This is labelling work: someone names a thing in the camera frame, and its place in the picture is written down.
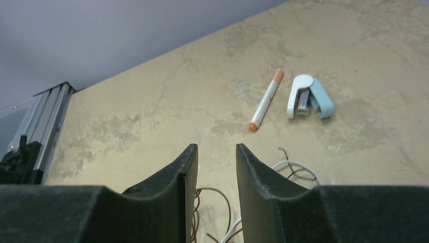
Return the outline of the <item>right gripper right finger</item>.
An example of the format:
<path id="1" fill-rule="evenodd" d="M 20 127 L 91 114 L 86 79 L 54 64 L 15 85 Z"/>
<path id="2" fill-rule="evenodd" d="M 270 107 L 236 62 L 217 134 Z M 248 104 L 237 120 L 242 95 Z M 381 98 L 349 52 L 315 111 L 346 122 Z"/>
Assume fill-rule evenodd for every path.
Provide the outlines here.
<path id="1" fill-rule="evenodd" d="M 306 189 L 236 145 L 245 242 L 428 242 L 426 186 Z"/>

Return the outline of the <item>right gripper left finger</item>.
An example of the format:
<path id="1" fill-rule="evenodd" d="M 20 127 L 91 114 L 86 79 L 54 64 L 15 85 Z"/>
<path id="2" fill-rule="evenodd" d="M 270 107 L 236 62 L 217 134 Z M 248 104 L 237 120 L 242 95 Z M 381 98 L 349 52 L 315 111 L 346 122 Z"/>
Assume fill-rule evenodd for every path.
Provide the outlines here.
<path id="1" fill-rule="evenodd" d="M 1 242 L 190 242 L 198 147 L 117 193 L 106 186 L 1 186 Z"/>

